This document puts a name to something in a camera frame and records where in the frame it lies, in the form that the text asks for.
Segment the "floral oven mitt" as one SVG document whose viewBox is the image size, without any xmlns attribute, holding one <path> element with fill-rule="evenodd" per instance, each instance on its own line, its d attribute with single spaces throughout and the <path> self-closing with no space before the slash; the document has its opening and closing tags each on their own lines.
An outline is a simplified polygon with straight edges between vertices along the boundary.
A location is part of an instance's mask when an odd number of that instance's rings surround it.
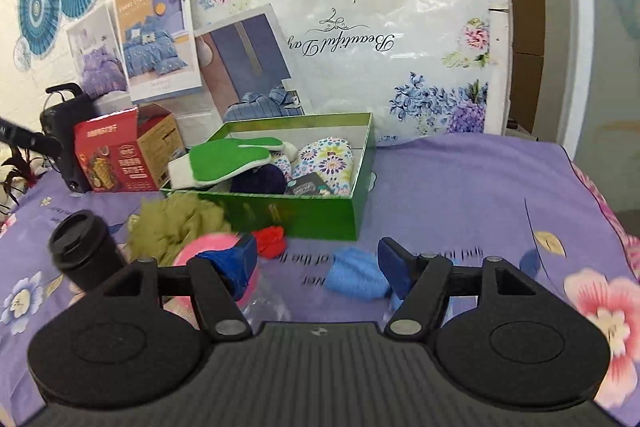
<svg viewBox="0 0 640 427">
<path fill-rule="evenodd" d="M 334 195 L 348 196 L 352 191 L 354 153 L 349 142 L 337 136 L 303 146 L 296 150 L 293 159 L 284 150 L 272 152 L 271 164 L 283 172 L 286 181 L 316 174 Z"/>
</svg>

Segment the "olive green fluffy cloth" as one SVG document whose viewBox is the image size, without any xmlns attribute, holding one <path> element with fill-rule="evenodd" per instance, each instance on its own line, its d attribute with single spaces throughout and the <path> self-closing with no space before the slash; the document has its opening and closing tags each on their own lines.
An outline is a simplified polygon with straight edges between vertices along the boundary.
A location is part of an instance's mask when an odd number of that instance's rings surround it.
<svg viewBox="0 0 640 427">
<path fill-rule="evenodd" d="M 192 193 L 143 199 L 127 227 L 129 260 L 153 258 L 160 267 L 172 265 L 183 248 L 199 237 L 231 232 L 224 210 Z"/>
</svg>

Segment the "black portable speaker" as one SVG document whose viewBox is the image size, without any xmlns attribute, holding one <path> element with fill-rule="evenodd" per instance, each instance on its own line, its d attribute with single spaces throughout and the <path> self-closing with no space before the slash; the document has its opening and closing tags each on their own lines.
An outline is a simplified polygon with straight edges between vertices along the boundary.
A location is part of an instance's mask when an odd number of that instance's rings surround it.
<svg viewBox="0 0 640 427">
<path fill-rule="evenodd" d="M 66 186 L 75 193 L 91 192 L 92 188 L 75 154 L 75 126 L 98 116 L 90 96 L 74 82 L 56 84 L 46 89 L 47 95 L 70 92 L 68 100 L 44 106 L 40 114 L 42 131 L 57 139 L 62 152 L 53 159 L 53 165 L 62 176 Z"/>
</svg>

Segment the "red fabric flower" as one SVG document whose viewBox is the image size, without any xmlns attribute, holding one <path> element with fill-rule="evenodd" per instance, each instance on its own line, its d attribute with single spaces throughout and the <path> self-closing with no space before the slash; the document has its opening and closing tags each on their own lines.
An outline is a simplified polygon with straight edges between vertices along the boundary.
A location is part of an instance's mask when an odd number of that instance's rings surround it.
<svg viewBox="0 0 640 427">
<path fill-rule="evenodd" d="M 264 259 L 276 259 L 286 249 L 284 228 L 279 225 L 264 228 L 252 233 L 256 241 L 257 254 Z"/>
</svg>

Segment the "red snack box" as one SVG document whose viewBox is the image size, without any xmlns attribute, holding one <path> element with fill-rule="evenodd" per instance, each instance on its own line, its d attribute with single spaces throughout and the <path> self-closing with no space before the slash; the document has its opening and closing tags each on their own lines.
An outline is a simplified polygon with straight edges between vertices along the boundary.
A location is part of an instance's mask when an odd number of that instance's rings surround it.
<svg viewBox="0 0 640 427">
<path fill-rule="evenodd" d="M 74 139 L 95 192 L 157 191 L 168 180 L 168 164 L 186 153 L 174 115 L 157 104 L 80 122 Z"/>
</svg>

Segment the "dark packet in box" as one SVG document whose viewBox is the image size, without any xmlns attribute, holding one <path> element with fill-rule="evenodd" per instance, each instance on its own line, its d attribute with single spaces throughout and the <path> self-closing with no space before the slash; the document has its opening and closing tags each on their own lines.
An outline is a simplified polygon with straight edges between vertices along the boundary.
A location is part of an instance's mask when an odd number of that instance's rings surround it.
<svg viewBox="0 0 640 427">
<path fill-rule="evenodd" d="M 311 172 L 288 182 L 286 194 L 292 196 L 331 196 L 333 191 L 318 173 Z"/>
</svg>

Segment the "green white slipper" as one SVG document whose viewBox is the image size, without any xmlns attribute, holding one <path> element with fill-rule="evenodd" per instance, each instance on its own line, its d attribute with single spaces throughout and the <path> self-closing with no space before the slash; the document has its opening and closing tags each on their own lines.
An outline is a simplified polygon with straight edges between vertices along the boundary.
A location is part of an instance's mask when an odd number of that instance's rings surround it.
<svg viewBox="0 0 640 427">
<path fill-rule="evenodd" d="M 272 152 L 283 152 L 276 138 L 220 139 L 194 146 L 168 164 L 174 190 L 211 187 L 250 169 L 268 165 Z"/>
</svg>

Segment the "dark navy yarn ball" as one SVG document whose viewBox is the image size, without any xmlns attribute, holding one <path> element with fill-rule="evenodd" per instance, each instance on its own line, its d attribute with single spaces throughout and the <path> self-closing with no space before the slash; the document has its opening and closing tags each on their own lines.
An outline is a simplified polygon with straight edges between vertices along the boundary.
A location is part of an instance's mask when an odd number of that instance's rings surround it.
<svg viewBox="0 0 640 427">
<path fill-rule="evenodd" d="M 285 175 L 280 168 L 268 164 L 246 170 L 231 179 L 230 192 L 236 194 L 283 195 L 286 191 Z"/>
</svg>

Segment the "blue bedroom picture card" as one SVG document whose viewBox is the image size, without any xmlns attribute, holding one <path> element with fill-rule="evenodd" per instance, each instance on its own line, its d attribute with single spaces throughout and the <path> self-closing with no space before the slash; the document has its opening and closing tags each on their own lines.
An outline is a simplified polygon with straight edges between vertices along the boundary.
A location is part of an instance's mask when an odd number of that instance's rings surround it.
<svg viewBox="0 0 640 427">
<path fill-rule="evenodd" d="M 195 31 L 203 83 L 224 122 L 302 116 L 284 35 L 269 4 Z"/>
</svg>

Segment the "floral white bedding package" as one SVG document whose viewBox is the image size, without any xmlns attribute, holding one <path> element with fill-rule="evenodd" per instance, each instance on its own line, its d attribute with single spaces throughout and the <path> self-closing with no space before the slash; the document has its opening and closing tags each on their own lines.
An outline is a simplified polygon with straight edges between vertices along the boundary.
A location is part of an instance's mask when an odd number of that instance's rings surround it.
<svg viewBox="0 0 640 427">
<path fill-rule="evenodd" d="M 499 134 L 510 0 L 192 0 L 197 28 L 269 4 L 307 114 L 367 112 L 378 143 Z"/>
</svg>

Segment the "purple bedding poster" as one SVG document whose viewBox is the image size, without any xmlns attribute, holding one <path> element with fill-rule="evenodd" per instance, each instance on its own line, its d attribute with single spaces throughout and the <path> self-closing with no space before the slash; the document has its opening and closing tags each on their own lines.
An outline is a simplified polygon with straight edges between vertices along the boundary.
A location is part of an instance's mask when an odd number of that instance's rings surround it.
<svg viewBox="0 0 640 427">
<path fill-rule="evenodd" d="M 119 44 L 107 3 L 73 22 L 66 30 L 78 82 L 90 98 L 127 92 Z"/>
</svg>

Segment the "green open cardboard box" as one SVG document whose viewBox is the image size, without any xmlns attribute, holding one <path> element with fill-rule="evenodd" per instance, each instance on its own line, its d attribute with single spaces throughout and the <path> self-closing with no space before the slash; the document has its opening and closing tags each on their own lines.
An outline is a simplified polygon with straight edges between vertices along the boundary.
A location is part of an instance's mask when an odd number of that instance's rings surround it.
<svg viewBox="0 0 640 427">
<path fill-rule="evenodd" d="M 234 231 L 281 225 L 287 236 L 296 239 L 358 239 L 375 153 L 373 115 L 344 113 L 231 121 L 209 140 L 264 136 L 296 147 L 328 136 L 347 140 L 354 153 L 350 192 L 344 196 L 242 194 L 205 188 L 194 188 L 191 192 L 221 207 Z"/>
</svg>

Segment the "blue bedding poster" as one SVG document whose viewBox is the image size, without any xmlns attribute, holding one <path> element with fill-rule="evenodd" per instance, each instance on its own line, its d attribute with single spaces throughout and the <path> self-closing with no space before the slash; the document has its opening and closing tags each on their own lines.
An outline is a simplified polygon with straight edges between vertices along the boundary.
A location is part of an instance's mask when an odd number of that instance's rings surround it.
<svg viewBox="0 0 640 427">
<path fill-rule="evenodd" d="M 127 89 L 134 103 L 202 89 L 186 0 L 113 0 Z"/>
</svg>

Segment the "light blue knitted item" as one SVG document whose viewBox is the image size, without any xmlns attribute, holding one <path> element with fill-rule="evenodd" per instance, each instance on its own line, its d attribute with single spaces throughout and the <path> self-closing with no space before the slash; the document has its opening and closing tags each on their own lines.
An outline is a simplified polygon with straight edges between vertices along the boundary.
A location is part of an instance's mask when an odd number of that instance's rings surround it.
<svg viewBox="0 0 640 427">
<path fill-rule="evenodd" d="M 378 267 L 378 258 L 355 247 L 343 248 L 333 255 L 324 287 L 367 301 L 384 298 L 390 292 L 390 284 Z"/>
</svg>

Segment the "black coffee cup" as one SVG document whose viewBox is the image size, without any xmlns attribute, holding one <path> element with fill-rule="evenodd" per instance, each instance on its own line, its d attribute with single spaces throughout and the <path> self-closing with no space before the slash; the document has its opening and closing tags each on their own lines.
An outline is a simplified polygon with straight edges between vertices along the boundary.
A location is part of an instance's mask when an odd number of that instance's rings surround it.
<svg viewBox="0 0 640 427">
<path fill-rule="evenodd" d="M 82 291 L 92 291 L 126 265 L 107 223 L 90 210 L 65 218 L 48 247 L 56 269 Z"/>
</svg>

